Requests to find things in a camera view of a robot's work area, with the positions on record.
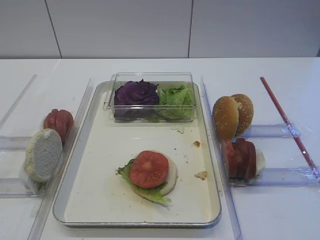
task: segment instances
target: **lettuce leaf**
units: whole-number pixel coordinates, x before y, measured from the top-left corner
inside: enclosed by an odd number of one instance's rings
[[[133,162],[134,162],[134,159],[131,159],[127,165],[125,165],[124,167],[119,167],[117,171],[118,174],[120,174],[126,180],[126,182],[130,185],[132,190],[138,193],[141,197],[148,199],[152,202],[162,204],[167,207],[168,203],[171,202],[171,200],[168,197],[163,197],[161,194],[161,190],[168,183],[164,182],[159,186],[155,186],[152,188],[142,188],[142,187],[139,187],[138,185],[135,185],[134,183],[132,183],[132,181],[129,178],[129,172]]]
[[[166,106],[165,109],[155,108],[157,113],[168,120],[189,119],[194,110],[188,108],[193,104],[192,90],[183,85],[178,88],[162,89],[158,87],[159,105],[178,105]]]

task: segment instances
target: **white tray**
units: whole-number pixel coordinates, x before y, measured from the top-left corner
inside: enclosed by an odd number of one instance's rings
[[[52,208],[68,227],[181,227],[215,225],[221,203],[210,155],[199,89],[194,85],[197,111],[186,123],[114,122],[103,109],[109,82],[94,93],[82,131]],[[172,127],[184,127],[184,133]],[[201,142],[200,147],[193,145]],[[178,180],[166,197],[169,207],[136,195],[116,169],[137,153],[157,150],[177,165]],[[207,171],[206,180],[194,175]]]

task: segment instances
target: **red cabbage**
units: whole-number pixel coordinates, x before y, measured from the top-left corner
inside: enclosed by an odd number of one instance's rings
[[[144,81],[128,81],[114,93],[114,105],[157,105],[159,96],[156,92],[157,85]],[[153,115],[153,109],[116,109],[114,117],[119,121],[134,121]]]
[[[157,105],[159,96],[157,86],[144,81],[128,81],[114,93],[114,105]]]

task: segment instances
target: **bread crumb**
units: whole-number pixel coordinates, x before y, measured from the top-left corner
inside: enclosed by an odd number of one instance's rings
[[[206,180],[207,176],[208,176],[208,172],[207,171],[201,171],[198,172],[197,174],[194,175],[196,178],[199,178],[201,180]]]
[[[193,145],[195,145],[195,146],[198,148],[198,147],[200,147],[200,142],[199,142],[199,141],[195,141],[195,142],[193,143]]]

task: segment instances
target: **food stain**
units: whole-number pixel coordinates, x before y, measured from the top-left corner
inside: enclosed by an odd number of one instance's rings
[[[193,145],[195,145],[197,148],[199,148],[199,147],[200,147],[200,142],[199,142],[199,141],[195,141],[195,142],[193,143]]]

